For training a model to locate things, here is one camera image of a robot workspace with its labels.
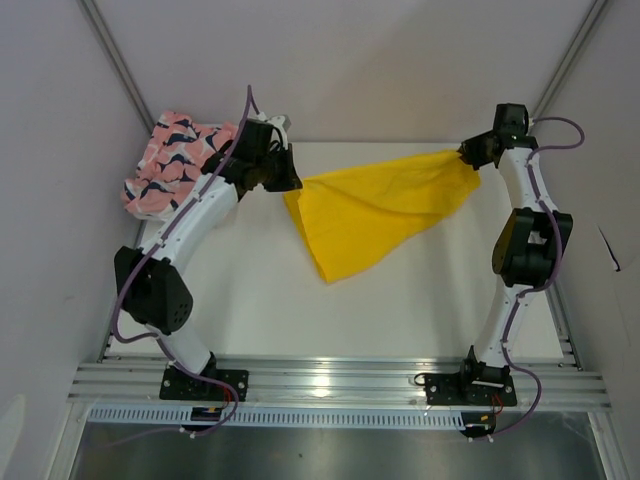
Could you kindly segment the yellow shorts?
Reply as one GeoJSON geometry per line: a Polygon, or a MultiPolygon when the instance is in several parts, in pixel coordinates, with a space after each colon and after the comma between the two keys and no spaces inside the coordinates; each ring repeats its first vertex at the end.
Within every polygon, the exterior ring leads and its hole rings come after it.
{"type": "Polygon", "coordinates": [[[311,176],[283,200],[319,277],[332,284],[456,213],[480,185],[458,152],[444,150],[311,176]]]}

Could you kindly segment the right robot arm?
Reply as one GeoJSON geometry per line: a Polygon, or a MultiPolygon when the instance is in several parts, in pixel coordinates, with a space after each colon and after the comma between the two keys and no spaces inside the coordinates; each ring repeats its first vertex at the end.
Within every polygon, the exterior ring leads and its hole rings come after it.
{"type": "Polygon", "coordinates": [[[491,258],[495,296],[456,380],[458,395],[472,404],[514,394],[514,340],[534,296],[558,276],[573,229],[572,216],[560,212],[548,193],[540,169],[543,148],[529,133],[531,125],[525,106],[502,103],[492,128],[459,148],[462,161],[474,169],[497,169],[511,204],[491,258]]]}

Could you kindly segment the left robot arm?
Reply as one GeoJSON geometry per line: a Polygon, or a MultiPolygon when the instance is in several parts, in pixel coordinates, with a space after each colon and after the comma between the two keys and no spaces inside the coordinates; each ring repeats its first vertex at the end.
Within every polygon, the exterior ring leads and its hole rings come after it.
{"type": "Polygon", "coordinates": [[[215,356],[190,323],[193,297],[182,274],[200,243],[255,187],[299,190],[302,182],[285,115],[245,121],[239,137],[206,160],[201,175],[170,219],[139,248],[114,258],[117,313],[126,312],[185,373],[182,388],[197,400],[216,390],[215,356]]]}

